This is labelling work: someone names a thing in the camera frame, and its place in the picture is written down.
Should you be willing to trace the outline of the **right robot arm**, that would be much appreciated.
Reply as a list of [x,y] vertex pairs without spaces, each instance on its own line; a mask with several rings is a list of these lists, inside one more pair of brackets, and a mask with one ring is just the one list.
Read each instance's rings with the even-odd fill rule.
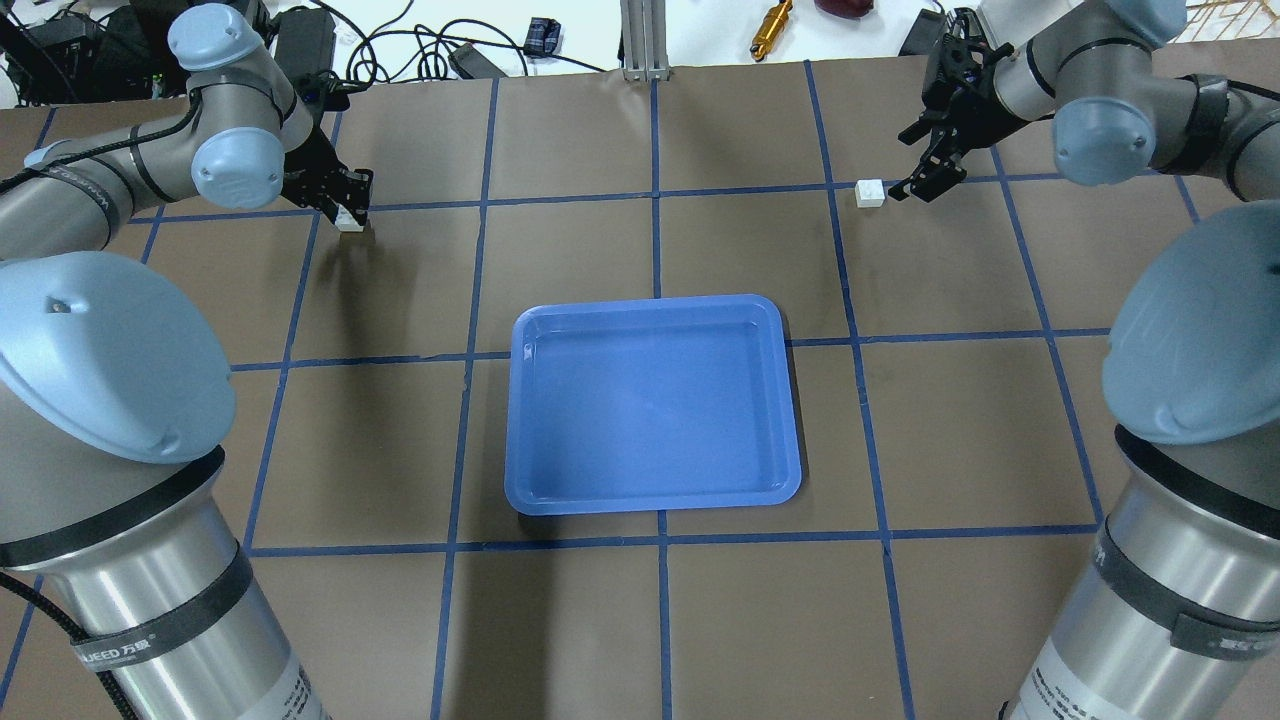
[[929,143],[896,200],[937,199],[968,152],[1038,120],[1073,183],[1156,170],[1236,197],[1155,259],[1108,333],[1130,478],[1001,719],[1211,719],[1277,652],[1277,92],[1157,76],[1187,22],[1181,1],[1084,1],[1014,46],[955,9],[899,136]]

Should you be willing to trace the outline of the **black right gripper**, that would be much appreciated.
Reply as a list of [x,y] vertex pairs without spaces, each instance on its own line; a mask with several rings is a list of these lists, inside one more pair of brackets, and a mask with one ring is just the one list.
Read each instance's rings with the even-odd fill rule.
[[[1006,46],[996,44],[975,10],[950,12],[925,64],[924,110],[899,133],[911,146],[936,129],[948,128],[966,149],[988,149],[1006,136],[1006,108],[995,87]],[[925,155],[911,174],[888,187],[895,201],[933,202],[968,178],[965,152]]]

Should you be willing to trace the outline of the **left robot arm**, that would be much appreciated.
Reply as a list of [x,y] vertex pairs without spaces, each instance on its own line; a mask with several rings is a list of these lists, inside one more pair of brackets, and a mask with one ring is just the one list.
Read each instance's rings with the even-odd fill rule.
[[61,626],[127,719],[329,712],[212,498],[236,392],[180,288],[108,245],[138,211],[276,199],[347,231],[352,170],[234,6],[166,42],[188,110],[35,150],[3,182],[3,585]]

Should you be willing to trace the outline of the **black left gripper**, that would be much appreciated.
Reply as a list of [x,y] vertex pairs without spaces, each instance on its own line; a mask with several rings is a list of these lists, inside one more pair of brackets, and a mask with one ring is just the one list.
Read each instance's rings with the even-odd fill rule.
[[343,170],[330,140],[320,126],[285,151],[280,196],[298,208],[321,213],[333,225],[369,222],[375,173],[367,168]]

